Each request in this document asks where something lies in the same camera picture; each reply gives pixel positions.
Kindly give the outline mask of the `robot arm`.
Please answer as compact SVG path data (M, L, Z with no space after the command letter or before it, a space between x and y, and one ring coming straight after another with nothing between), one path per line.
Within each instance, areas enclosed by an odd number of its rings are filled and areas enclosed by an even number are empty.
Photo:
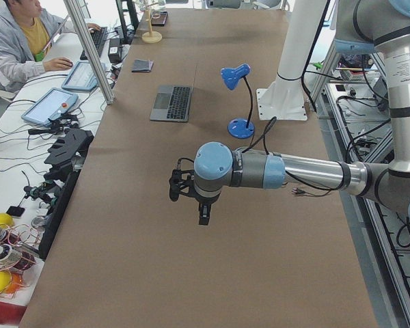
M410 218L410 1L339 2L336 42L356 53L383 55L394 159L347 164L205 143L194 160L200 224L209 222L224 186L276 189L286 181L344 190Z

